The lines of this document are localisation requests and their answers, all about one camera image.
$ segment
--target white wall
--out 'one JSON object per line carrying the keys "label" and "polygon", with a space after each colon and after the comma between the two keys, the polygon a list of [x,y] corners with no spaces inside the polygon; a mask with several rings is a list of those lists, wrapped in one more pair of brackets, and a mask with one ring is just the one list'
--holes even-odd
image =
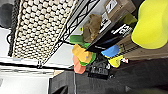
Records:
{"label": "white wall", "polygon": [[48,94],[49,78],[3,76],[0,94]]}

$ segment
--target metal shelf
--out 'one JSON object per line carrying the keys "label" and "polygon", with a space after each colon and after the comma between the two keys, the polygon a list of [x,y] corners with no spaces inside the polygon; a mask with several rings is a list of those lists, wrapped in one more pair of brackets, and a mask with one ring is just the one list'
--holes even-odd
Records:
{"label": "metal shelf", "polygon": [[[91,12],[91,10],[99,3],[100,0],[88,0],[85,5],[84,5],[84,1],[85,0],[81,0],[80,4],[73,11],[70,19],[67,21],[67,24],[65,25],[65,29],[63,30],[64,33],[60,36],[58,42],[55,44],[53,50],[50,53],[50,56],[45,61],[39,61],[38,65],[44,65],[45,63],[47,63],[47,61],[62,46],[63,43],[68,43],[66,42],[66,39],[72,34],[72,32],[75,31],[75,29],[79,26],[79,24],[85,19],[85,17]],[[84,7],[77,14],[75,19],[70,22],[74,14],[80,10],[82,5],[84,5]]]}

